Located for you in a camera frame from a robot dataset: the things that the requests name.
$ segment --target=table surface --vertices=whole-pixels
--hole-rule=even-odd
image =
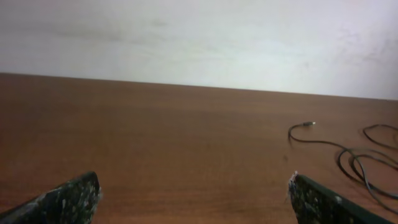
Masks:
[[[337,148],[287,140],[316,121],[295,134],[398,159],[359,132],[397,115],[398,101],[0,74],[0,211],[93,170],[104,193],[93,223],[296,223],[285,198],[297,170],[398,222],[340,172]],[[363,161],[397,192],[396,171]]]

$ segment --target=black cable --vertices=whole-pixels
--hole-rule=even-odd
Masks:
[[[392,194],[392,193],[383,191],[383,190],[379,189],[378,187],[376,187],[375,185],[373,185],[372,183],[370,183],[370,181],[368,180],[368,177],[367,177],[367,175],[366,175],[365,168],[364,168],[364,166],[362,165],[362,163],[361,163],[361,161],[359,160],[359,158],[360,158],[360,157],[367,157],[367,158],[369,158],[369,159],[373,159],[373,160],[375,160],[375,161],[381,162],[381,163],[383,163],[383,164],[385,164],[385,165],[387,165],[387,166],[389,166],[389,167],[391,167],[391,168],[393,168],[393,169],[395,169],[395,170],[398,170],[398,162],[397,162],[396,160],[394,160],[393,158],[389,157],[387,154],[385,154],[385,153],[383,153],[383,152],[380,152],[380,151],[377,151],[377,150],[374,150],[374,149],[355,149],[355,148],[349,149],[349,148],[347,148],[347,147],[342,146],[341,144],[337,144],[337,143],[330,142],[330,141],[303,140],[303,139],[297,139],[297,138],[295,138],[294,136],[292,136],[292,131],[293,131],[293,129],[298,128],[298,127],[309,127],[309,126],[313,126],[314,124],[315,124],[315,122],[304,122],[304,123],[302,123],[302,124],[293,125],[292,127],[289,128],[289,132],[288,132],[288,134],[289,134],[289,139],[293,139],[293,140],[295,140],[295,141],[298,141],[298,142],[305,142],[305,143],[330,144],[330,145],[332,145],[332,146],[336,146],[336,147],[341,148],[341,152],[339,153],[339,155],[338,155],[338,157],[337,157],[336,163],[337,163],[337,166],[340,168],[340,170],[344,173],[344,175],[347,176],[348,178],[350,178],[351,180],[353,180],[353,181],[355,181],[355,182],[357,182],[357,183],[359,183],[359,184],[364,185],[364,186],[367,188],[368,192],[371,194],[372,198],[374,198],[374,199],[379,203],[380,206],[382,206],[382,207],[385,208],[386,210],[388,210],[388,211],[390,211],[390,212],[395,213],[395,214],[398,215],[398,210],[394,210],[393,208],[388,207],[385,203],[381,202],[381,200],[379,199],[379,197],[378,197],[374,192],[377,192],[377,193],[379,193],[379,194],[381,194],[381,195],[384,195],[384,196],[386,196],[386,197],[389,197],[389,198],[392,198],[392,199],[395,199],[395,200],[398,200],[398,194]],[[385,145],[385,144],[383,144],[383,143],[380,143],[380,142],[377,142],[377,141],[373,140],[372,138],[370,138],[370,137],[366,134],[366,131],[367,131],[367,130],[372,129],[372,128],[375,128],[375,127],[377,127],[377,126],[384,126],[384,127],[391,128],[391,129],[394,129],[394,130],[398,131],[398,129],[395,128],[395,127],[393,127],[393,126],[389,126],[389,125],[386,125],[386,124],[375,124],[375,125],[373,125],[373,126],[364,128],[364,129],[363,129],[363,133],[364,133],[365,136],[366,136],[368,139],[370,139],[372,142],[374,142],[374,143],[376,143],[376,144],[378,144],[378,145],[380,145],[380,146],[384,146],[384,147],[388,147],[388,148],[390,148],[390,149],[391,149],[391,148],[394,149],[394,147],[392,147],[392,146],[388,146],[388,145]],[[391,161],[392,163],[387,162],[387,161],[382,160],[382,159],[379,159],[379,158],[376,158],[376,157],[373,157],[373,156],[371,156],[371,155],[369,155],[369,154],[359,154],[359,155],[356,155],[353,151],[365,151],[365,152],[366,152],[366,151],[369,151],[369,152],[375,152],[375,153],[377,153],[377,154],[379,154],[379,155],[382,155],[383,157],[385,157],[388,161]],[[350,175],[350,174],[345,170],[345,168],[341,165],[341,157],[342,157],[342,155],[343,155],[344,153],[346,153],[346,152],[348,152],[348,153],[351,154],[351,157],[350,157],[350,159],[349,159],[349,164],[350,164],[351,169],[354,171],[354,173],[358,176],[359,179],[357,179],[357,178],[353,177],[352,175]],[[358,170],[356,169],[355,164],[354,164],[355,161],[359,164],[359,167],[361,168],[362,174],[360,174],[360,173],[358,172]]]
[[[393,129],[393,130],[395,130],[395,131],[398,131],[398,128],[393,127],[393,126],[391,126],[391,125],[387,125],[387,124],[375,124],[375,125],[366,127],[366,128],[364,128],[364,129],[362,130],[363,134],[364,134],[371,142],[373,142],[373,143],[375,143],[375,144],[377,144],[377,145],[379,145],[379,146],[382,146],[382,147],[386,147],[386,148],[389,148],[389,149],[397,149],[397,150],[398,150],[398,147],[389,146],[389,145],[387,145],[387,144],[383,144],[383,143],[381,143],[381,142],[378,142],[378,141],[374,140],[373,138],[371,138],[371,137],[367,134],[366,131],[368,131],[368,130],[370,130],[370,129],[373,129],[373,128],[376,128],[376,127],[390,128],[390,129]]]

